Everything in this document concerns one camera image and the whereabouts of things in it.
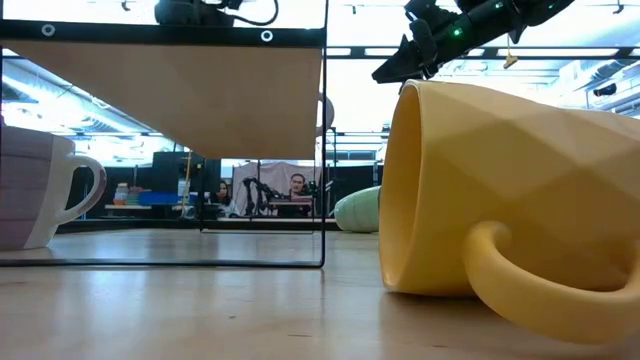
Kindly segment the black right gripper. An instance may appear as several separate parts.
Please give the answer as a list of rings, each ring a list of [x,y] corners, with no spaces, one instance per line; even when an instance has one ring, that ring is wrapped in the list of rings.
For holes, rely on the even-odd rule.
[[[478,14],[454,14],[437,32],[437,62],[456,59],[482,45],[483,17]],[[428,80],[435,76],[435,44],[403,42],[396,53],[373,73],[377,83],[404,83],[410,79]]]

